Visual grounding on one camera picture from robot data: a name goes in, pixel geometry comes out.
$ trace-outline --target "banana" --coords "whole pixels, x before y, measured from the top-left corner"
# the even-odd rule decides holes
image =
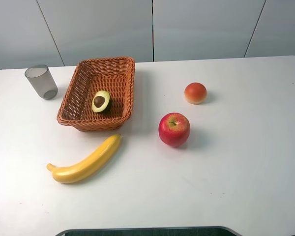
[[[69,167],[47,165],[55,181],[60,183],[75,183],[83,180],[99,170],[114,154],[120,144],[120,134],[114,134],[106,139],[97,150],[83,161]]]

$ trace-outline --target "wicker basket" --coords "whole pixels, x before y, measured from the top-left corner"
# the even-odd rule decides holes
[[[134,68],[134,60],[129,57],[81,61],[64,95],[57,121],[84,132],[120,128],[132,114]],[[105,115],[91,109],[99,90],[109,92],[113,101]]]

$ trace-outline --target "tabletop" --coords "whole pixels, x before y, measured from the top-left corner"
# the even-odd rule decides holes
[[[75,67],[50,68],[43,100],[25,69],[0,71],[0,236],[74,229],[225,227],[242,236],[295,235],[295,57],[137,63],[132,117],[118,131],[84,133],[56,116]],[[204,104],[184,100],[200,82]],[[187,143],[158,137],[161,118],[185,115]],[[55,182],[111,134],[112,160],[89,179]]]

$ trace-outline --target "red apple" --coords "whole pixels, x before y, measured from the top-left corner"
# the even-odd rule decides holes
[[[185,89],[185,99],[191,104],[202,103],[207,96],[207,89],[203,84],[191,83]]]
[[[190,123],[182,114],[169,113],[161,119],[158,134],[164,143],[178,147],[187,141],[190,134]]]

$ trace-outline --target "avocado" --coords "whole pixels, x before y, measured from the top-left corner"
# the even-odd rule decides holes
[[[112,98],[107,91],[98,91],[92,100],[92,110],[95,113],[107,113],[112,107]]]

